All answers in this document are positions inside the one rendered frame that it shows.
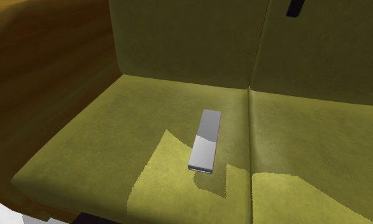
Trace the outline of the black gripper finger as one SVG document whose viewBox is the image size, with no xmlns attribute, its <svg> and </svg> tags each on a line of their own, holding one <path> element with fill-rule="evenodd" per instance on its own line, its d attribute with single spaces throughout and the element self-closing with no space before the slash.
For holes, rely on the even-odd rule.
<svg viewBox="0 0 373 224">
<path fill-rule="evenodd" d="M 287 17 L 297 18 L 300 15 L 305 0 L 290 0 L 288 10 L 286 12 Z"/>
</svg>

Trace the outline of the olive green sofa wooden sides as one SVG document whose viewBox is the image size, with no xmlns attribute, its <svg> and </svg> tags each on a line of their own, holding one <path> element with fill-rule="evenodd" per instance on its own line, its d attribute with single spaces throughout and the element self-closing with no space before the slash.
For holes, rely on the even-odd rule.
<svg viewBox="0 0 373 224">
<path fill-rule="evenodd" d="M 0 0 L 0 203 L 70 224 L 373 224 L 373 0 Z M 188 169 L 221 111 L 212 174 Z"/>
</svg>

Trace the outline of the flat grey remote control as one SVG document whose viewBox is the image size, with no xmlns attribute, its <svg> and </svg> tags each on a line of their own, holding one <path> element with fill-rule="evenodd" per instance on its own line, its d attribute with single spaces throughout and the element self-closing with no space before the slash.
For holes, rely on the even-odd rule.
<svg viewBox="0 0 373 224">
<path fill-rule="evenodd" d="M 188 161 L 189 170 L 213 173 L 221 115 L 221 111 L 203 110 Z"/>
</svg>

